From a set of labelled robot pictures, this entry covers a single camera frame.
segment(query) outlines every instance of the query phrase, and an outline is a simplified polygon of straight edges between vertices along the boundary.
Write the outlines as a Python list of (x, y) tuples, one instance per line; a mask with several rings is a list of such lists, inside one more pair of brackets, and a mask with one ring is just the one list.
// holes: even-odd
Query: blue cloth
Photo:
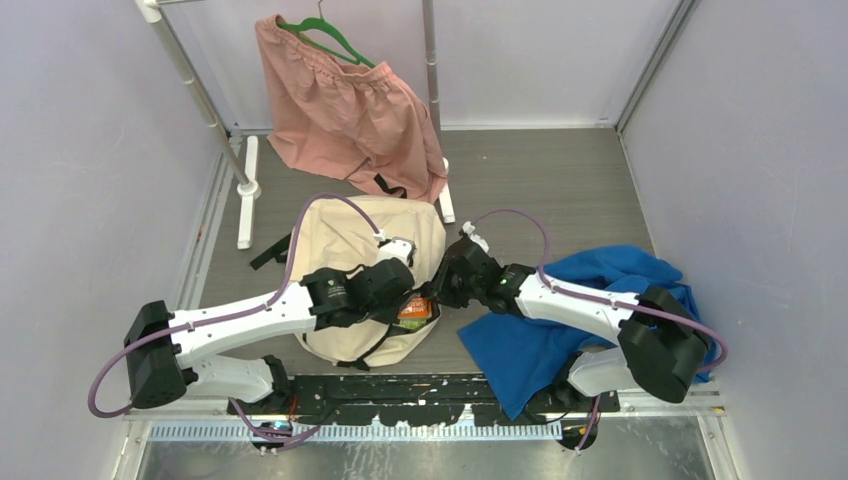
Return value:
[[(601, 247), (545, 266), (557, 279), (611, 292), (644, 293), (649, 286), (667, 289), (700, 321), (683, 274), (663, 260), (632, 245)], [(582, 330), (546, 320), (488, 314), (459, 331), (465, 348), (489, 380), (504, 412), (515, 419), (530, 398), (551, 384), (569, 355), (587, 345), (608, 344)], [(715, 345), (707, 362), (716, 354)], [(698, 374), (696, 382), (709, 380)]]

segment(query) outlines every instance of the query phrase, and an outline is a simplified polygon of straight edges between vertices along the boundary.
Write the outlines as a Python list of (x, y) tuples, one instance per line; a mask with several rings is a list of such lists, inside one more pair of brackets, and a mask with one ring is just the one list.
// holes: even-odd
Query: pink garment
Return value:
[(268, 139), (286, 165), (372, 195), (385, 195), (380, 174), (408, 198), (435, 202), (447, 173), (426, 105), (385, 62), (342, 65), (277, 19), (256, 22), (256, 37), (274, 120)]

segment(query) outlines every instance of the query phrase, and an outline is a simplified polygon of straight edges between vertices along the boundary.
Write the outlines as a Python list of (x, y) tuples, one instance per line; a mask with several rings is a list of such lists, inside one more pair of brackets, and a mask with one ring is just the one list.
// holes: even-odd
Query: canvas bag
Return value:
[[(445, 250), (445, 229), (432, 204), (417, 200), (364, 195), (352, 197), (385, 230), (415, 244), (410, 267), (418, 288), (433, 278)], [(365, 220), (349, 205), (332, 199), (314, 202), (306, 212), (297, 240), (291, 281), (321, 267), (351, 270), (373, 265), (377, 241)], [(334, 365), (368, 370), (403, 360), (436, 326), (438, 317), (408, 332), (374, 320), (348, 328), (329, 327), (297, 335), (303, 348)]]

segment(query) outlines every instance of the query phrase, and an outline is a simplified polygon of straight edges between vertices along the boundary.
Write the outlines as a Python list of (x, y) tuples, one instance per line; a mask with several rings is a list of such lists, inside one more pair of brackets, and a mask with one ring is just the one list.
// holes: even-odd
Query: black strap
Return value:
[(289, 256), (289, 243), (291, 243), (291, 234), (281, 238), (277, 243), (271, 245), (268, 250), (265, 250), (258, 257), (251, 260), (251, 268), (259, 270), (259, 267), (270, 262), (271, 259), (276, 260), (277, 263), (286, 263)]
[(343, 361), (342, 362), (336, 362), (336, 366), (337, 367), (344, 367), (344, 368), (355, 368), (357, 370), (362, 370), (363, 372), (371, 371), (371, 368), (368, 366), (367, 363), (365, 363), (365, 358), (367, 356), (371, 355), (372, 353), (376, 352), (377, 349), (380, 348), (380, 345), (382, 345), (383, 342), (385, 342), (386, 339), (389, 338), (389, 332), (390, 331), (391, 331), (391, 328), (387, 329), (385, 335), (383, 335), (382, 338), (377, 340), (377, 343), (375, 343), (374, 346), (369, 348), (367, 352), (360, 355), (359, 358), (357, 358), (356, 360), (354, 360), (352, 362), (343, 362)]
[(380, 187), (380, 190), (382, 190), (383, 193), (386, 193), (386, 194), (391, 195), (393, 197), (406, 198), (406, 189), (405, 188), (403, 188), (403, 187), (389, 188), (389, 184), (386, 183), (386, 179), (383, 178), (383, 176), (380, 175), (379, 173), (374, 176), (374, 181), (377, 182), (377, 186)]

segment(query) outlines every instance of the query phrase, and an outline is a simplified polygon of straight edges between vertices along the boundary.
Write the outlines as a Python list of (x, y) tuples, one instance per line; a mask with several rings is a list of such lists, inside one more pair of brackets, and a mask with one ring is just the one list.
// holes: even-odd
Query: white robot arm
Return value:
[[(564, 369), (567, 383), (583, 396), (642, 387), (654, 396), (683, 400), (702, 365), (709, 338), (686, 327), (623, 308), (616, 302), (649, 305), (687, 316), (663, 289), (645, 294), (611, 293), (556, 280), (543, 281), (536, 269), (502, 267), (487, 254), (480, 237), (462, 233), (420, 294), (436, 303), (463, 308), (477, 300), (496, 313), (544, 319), (579, 328), (618, 345), (572, 358)], [(164, 302), (142, 308), (125, 345), (157, 330), (188, 324), (188, 330), (150, 342), (127, 355), (132, 406), (155, 408), (183, 395), (234, 397), (246, 403), (288, 389), (282, 363), (273, 358), (237, 360), (219, 354), (269, 337), (322, 328), (349, 327), (366, 318), (391, 324), (414, 285), (407, 265), (415, 246), (395, 238), (379, 249), (376, 263), (348, 277), (322, 268), (292, 283), (273, 305), (271, 294), (218, 307), (169, 313)], [(551, 286), (577, 296), (556, 293)], [(605, 297), (609, 305), (583, 298)], [(196, 322), (227, 316), (265, 304), (267, 308), (213, 325)]]

